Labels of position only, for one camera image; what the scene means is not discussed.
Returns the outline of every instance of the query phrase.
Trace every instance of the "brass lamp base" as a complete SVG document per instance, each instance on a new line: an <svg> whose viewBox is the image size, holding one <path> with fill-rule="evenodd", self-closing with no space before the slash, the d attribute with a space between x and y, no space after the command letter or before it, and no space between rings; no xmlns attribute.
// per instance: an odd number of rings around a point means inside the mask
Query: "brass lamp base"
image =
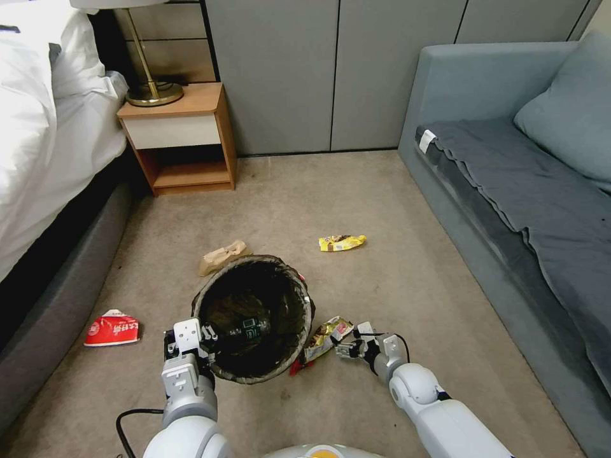
<svg viewBox="0 0 611 458"><path fill-rule="evenodd" d="M127 101L135 106L159 106L176 102L183 96L183 87L176 83L156 82L158 96L154 97L148 85L138 86L130 89L127 93Z"/></svg>

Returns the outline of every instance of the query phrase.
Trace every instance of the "beige carpet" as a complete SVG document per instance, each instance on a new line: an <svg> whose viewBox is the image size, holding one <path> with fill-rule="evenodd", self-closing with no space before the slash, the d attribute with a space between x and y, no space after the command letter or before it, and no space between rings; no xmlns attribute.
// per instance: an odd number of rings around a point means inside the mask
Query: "beige carpet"
<svg viewBox="0 0 611 458"><path fill-rule="evenodd" d="M317 238L331 233L364 233L368 242L319 252ZM142 340L86 349L81 336L4 437L2 453L121 453L117 414L164 405L162 332L189 316L202 285L200 256L238 238L299 270L316 325L340 314L405 336L412 360L431 368L516 456L582 456L394 151L243 159L236 191L140 202L94 313L133 314ZM238 457L314 441L426 456L388 390L364 364L334 354L294 378L219 381L216 393L220 426ZM159 425L152 415L125 420L138 456Z"/></svg>

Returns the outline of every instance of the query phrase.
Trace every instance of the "yellow snack wrapper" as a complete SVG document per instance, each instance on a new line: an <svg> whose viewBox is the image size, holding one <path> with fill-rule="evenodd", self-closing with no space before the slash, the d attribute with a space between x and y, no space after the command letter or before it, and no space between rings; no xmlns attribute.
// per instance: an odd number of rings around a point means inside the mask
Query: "yellow snack wrapper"
<svg viewBox="0 0 611 458"><path fill-rule="evenodd" d="M345 251L361 246L366 240L364 235L329 235L318 239L318 246L320 251Z"/></svg>

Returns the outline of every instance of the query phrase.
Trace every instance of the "black trash bag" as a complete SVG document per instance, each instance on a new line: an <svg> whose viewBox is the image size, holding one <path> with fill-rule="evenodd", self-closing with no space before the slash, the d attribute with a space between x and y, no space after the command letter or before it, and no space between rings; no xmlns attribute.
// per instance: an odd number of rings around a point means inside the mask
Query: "black trash bag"
<svg viewBox="0 0 611 458"><path fill-rule="evenodd" d="M218 335L214 373L242 384L265 382L299 357L316 307L299 273L280 258L239 258L193 299L192 315Z"/></svg>

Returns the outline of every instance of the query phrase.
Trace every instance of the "white drawer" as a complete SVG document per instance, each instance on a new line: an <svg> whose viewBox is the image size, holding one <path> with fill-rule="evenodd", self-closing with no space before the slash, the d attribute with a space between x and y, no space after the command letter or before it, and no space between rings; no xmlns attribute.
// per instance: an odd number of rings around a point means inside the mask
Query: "white drawer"
<svg viewBox="0 0 611 458"><path fill-rule="evenodd" d="M213 114L123 122L136 149L221 143Z"/></svg>

